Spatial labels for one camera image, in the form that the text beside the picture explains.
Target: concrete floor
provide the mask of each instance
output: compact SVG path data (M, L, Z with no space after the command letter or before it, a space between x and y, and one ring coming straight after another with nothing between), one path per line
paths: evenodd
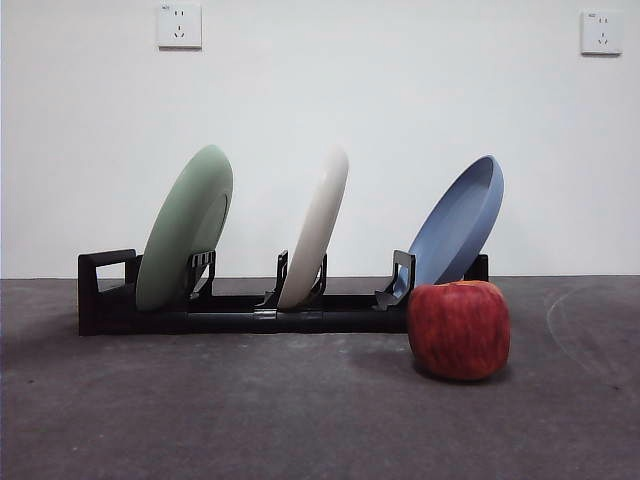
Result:
M81 338L74 281L3 281L2 478L640 478L640 277L494 280L511 355L473 384L403 334Z

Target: blue plate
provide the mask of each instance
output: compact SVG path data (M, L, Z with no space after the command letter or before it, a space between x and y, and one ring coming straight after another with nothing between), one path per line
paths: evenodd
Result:
M487 241L496 221L504 179L492 156L482 157L449 187L422 225L409 253L416 256L416 286L460 280ZM402 268L395 294L406 289Z

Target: electrical outlet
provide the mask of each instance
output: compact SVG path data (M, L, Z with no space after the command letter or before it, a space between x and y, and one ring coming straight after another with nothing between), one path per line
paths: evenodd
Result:
M582 13L582 53L622 53L622 12L600 10Z
M158 7L158 47L202 48L202 8L197 3Z

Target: red apple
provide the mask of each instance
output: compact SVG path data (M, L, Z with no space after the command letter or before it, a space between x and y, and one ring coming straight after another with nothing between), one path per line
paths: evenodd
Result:
M409 343L429 372L479 380L502 368L509 356L509 311L489 282L420 285L411 293Z

